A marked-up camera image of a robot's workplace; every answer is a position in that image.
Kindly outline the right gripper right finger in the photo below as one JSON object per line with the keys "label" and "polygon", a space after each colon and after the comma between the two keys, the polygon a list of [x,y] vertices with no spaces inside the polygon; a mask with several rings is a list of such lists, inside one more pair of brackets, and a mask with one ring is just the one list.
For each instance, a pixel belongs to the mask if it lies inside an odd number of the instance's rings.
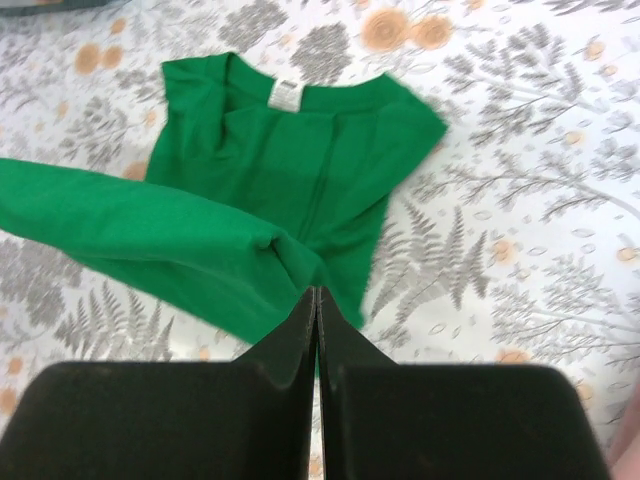
{"label": "right gripper right finger", "polygon": [[606,479],[578,394],[535,364],[398,364],[317,292],[329,479]]}

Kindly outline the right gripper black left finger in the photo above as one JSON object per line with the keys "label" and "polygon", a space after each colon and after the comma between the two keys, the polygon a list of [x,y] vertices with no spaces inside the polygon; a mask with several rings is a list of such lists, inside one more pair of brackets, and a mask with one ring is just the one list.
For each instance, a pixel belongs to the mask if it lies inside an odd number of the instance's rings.
{"label": "right gripper black left finger", "polygon": [[317,292],[229,362],[63,362],[1,439],[5,479],[304,479]]}

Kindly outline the green t shirt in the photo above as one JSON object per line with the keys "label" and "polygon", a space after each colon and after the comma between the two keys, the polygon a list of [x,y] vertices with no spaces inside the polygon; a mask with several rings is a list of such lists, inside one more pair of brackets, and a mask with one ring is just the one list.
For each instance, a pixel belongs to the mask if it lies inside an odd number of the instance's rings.
{"label": "green t shirt", "polygon": [[162,73],[167,121],[142,180],[5,159],[2,229],[250,343],[310,287],[362,326],[390,196],[444,121],[387,75],[303,86],[233,53]]}

